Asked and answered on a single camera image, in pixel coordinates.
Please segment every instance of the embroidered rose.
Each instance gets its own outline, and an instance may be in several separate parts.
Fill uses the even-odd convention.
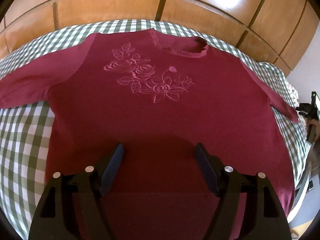
[[[111,62],[109,65],[103,67],[104,70],[113,71],[117,73],[130,73],[136,67],[137,63],[134,59],[118,59]]]
[[[155,66],[143,64],[143,65],[138,65],[135,70],[132,72],[133,78],[137,78],[140,80],[146,80],[148,79],[151,75],[155,73]]]
[[[187,90],[182,87],[170,86],[171,83],[171,77],[166,77],[165,79],[152,78],[146,81],[146,85],[149,88],[141,90],[140,93],[153,95],[154,103],[161,102],[165,97],[179,101],[179,93],[187,92]]]
[[[185,89],[188,89],[190,85],[194,85],[194,83],[191,81],[191,78],[189,78],[187,75],[181,76],[174,81],[181,84]]]

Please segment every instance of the wooden headboard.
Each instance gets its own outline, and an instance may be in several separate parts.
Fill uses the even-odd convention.
[[[167,21],[213,35],[288,75],[316,31],[307,0],[15,0],[0,23],[0,58],[48,32],[114,19]]]

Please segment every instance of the maroon sweater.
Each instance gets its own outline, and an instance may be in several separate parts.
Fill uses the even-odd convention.
[[[241,173],[265,172],[285,213],[292,207],[292,165],[271,106],[293,122],[296,111],[237,57],[199,37],[94,33],[0,81],[0,108],[42,100],[55,114],[46,181],[124,144],[104,202],[118,239],[202,239],[217,198],[194,159],[198,142]]]

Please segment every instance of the metal bolt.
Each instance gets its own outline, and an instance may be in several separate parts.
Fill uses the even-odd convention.
[[[224,167],[224,170],[225,170],[226,172],[233,172],[233,168],[232,168],[231,166],[225,166],[225,167]]]
[[[53,177],[54,177],[55,179],[59,178],[60,176],[61,176],[61,173],[58,172],[58,171],[53,174]]]
[[[258,176],[262,179],[264,179],[266,177],[266,175],[263,172],[259,172]]]
[[[94,170],[93,166],[88,166],[88,167],[85,168],[86,172],[92,172],[93,170]]]

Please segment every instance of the green and white checkered fabric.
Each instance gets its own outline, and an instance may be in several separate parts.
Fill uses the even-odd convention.
[[[293,106],[284,74],[272,64],[257,63],[213,36],[151,20],[115,20],[75,25],[48,33],[1,60],[0,78],[42,55],[75,46],[91,33],[134,32],[148,28],[176,36],[200,36],[206,39],[211,46],[239,57],[263,82]],[[309,151],[305,142],[306,132],[302,123],[290,122],[275,109],[274,114],[288,148],[297,185]],[[47,102],[0,109],[0,206],[23,239],[28,238],[31,220],[44,190],[45,161],[53,120],[54,114]]]

